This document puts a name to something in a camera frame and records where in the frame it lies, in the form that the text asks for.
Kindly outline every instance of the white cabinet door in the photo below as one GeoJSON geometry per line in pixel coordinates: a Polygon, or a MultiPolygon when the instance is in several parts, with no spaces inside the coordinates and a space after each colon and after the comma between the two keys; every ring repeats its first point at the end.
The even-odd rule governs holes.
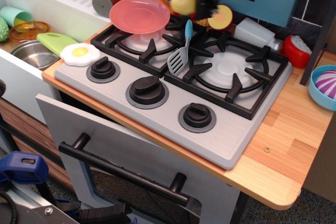
{"type": "Polygon", "coordinates": [[[0,49],[0,79],[6,84],[6,92],[2,96],[11,104],[45,123],[35,96],[44,94],[61,100],[59,91],[45,83],[42,71],[0,49]]]}
{"type": "MultiPolygon", "coordinates": [[[[166,188],[170,187],[176,173],[182,173],[187,179],[181,193],[202,204],[199,222],[230,222],[240,193],[236,188],[121,125],[44,95],[39,94],[36,99],[59,150],[64,144],[73,145],[82,133],[86,133],[90,140],[84,151],[166,188]]],[[[84,162],[62,152],[60,156],[80,201],[91,207],[110,205],[95,194],[84,162]]]]}

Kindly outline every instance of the toy fried egg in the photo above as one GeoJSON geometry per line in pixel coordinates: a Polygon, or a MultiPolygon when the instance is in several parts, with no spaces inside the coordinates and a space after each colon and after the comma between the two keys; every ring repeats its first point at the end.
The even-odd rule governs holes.
{"type": "Polygon", "coordinates": [[[100,51],[88,43],[76,43],[65,47],[60,53],[67,65],[85,67],[101,58],[100,51]]]}

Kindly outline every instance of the metal bowl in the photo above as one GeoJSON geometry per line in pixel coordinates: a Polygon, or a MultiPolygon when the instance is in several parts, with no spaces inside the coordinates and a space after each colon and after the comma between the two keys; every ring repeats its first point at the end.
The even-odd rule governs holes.
{"type": "Polygon", "coordinates": [[[60,59],[38,40],[24,42],[15,47],[11,54],[41,71],[44,71],[60,59]]]}

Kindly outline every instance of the gas burner grate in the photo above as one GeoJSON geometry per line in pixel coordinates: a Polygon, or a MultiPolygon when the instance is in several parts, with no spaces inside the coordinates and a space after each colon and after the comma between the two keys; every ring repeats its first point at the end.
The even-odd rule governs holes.
{"type": "MultiPolygon", "coordinates": [[[[144,70],[152,75],[163,77],[164,73],[168,70],[167,63],[162,66],[154,66],[150,64],[150,60],[159,55],[168,54],[173,52],[177,48],[185,45],[184,29],[185,24],[188,21],[187,17],[179,18],[171,15],[169,23],[166,25],[167,31],[179,31],[179,36],[174,37],[163,34],[162,38],[168,41],[171,46],[164,50],[157,51],[156,45],[153,39],[150,40],[147,50],[137,51],[128,47],[123,41],[132,36],[130,33],[119,30],[114,25],[109,26],[102,33],[98,34],[91,40],[91,44],[97,47],[100,51],[113,56],[119,60],[122,60],[132,66],[135,66],[141,70],[144,70]]],[[[206,28],[193,24],[194,35],[191,40],[191,45],[195,43],[200,37],[206,33],[206,28]]]]}
{"type": "Polygon", "coordinates": [[[189,52],[190,61],[188,72],[182,77],[174,76],[167,72],[164,76],[164,80],[249,120],[253,119],[270,89],[274,86],[274,83],[277,81],[288,63],[288,58],[271,52],[270,48],[267,46],[264,48],[258,48],[233,38],[229,32],[220,33],[214,30],[209,30],[198,40],[196,44],[191,45],[189,52]],[[225,52],[227,46],[234,46],[250,52],[252,55],[246,57],[245,61],[259,63],[262,65],[263,69],[263,71],[258,71],[255,69],[245,68],[245,72],[256,79],[256,82],[243,88],[237,74],[233,74],[233,84],[230,89],[217,87],[205,81],[201,77],[201,74],[209,70],[212,67],[212,64],[194,64],[194,61],[199,56],[213,58],[214,54],[207,50],[209,47],[213,46],[216,46],[219,52],[225,52]],[[268,61],[279,63],[279,67],[273,75],[269,74],[268,61]],[[261,90],[260,95],[255,100],[251,108],[246,108],[235,102],[240,94],[253,92],[256,89],[261,90]]]}

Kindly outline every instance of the wooden countertop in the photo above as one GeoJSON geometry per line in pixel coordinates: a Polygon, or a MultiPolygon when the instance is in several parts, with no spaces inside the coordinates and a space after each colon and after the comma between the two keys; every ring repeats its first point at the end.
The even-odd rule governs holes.
{"type": "Polygon", "coordinates": [[[0,48],[4,51],[10,53],[15,48],[15,44],[17,44],[19,46],[20,42],[19,41],[14,41],[14,40],[11,40],[11,39],[7,39],[5,41],[0,42],[0,48]]]}
{"type": "MultiPolygon", "coordinates": [[[[333,116],[299,84],[304,69],[294,68],[235,167],[225,170],[55,79],[62,63],[42,73],[45,82],[277,210],[295,203],[333,116]]],[[[319,65],[335,63],[335,55],[325,52],[319,65]]]]}

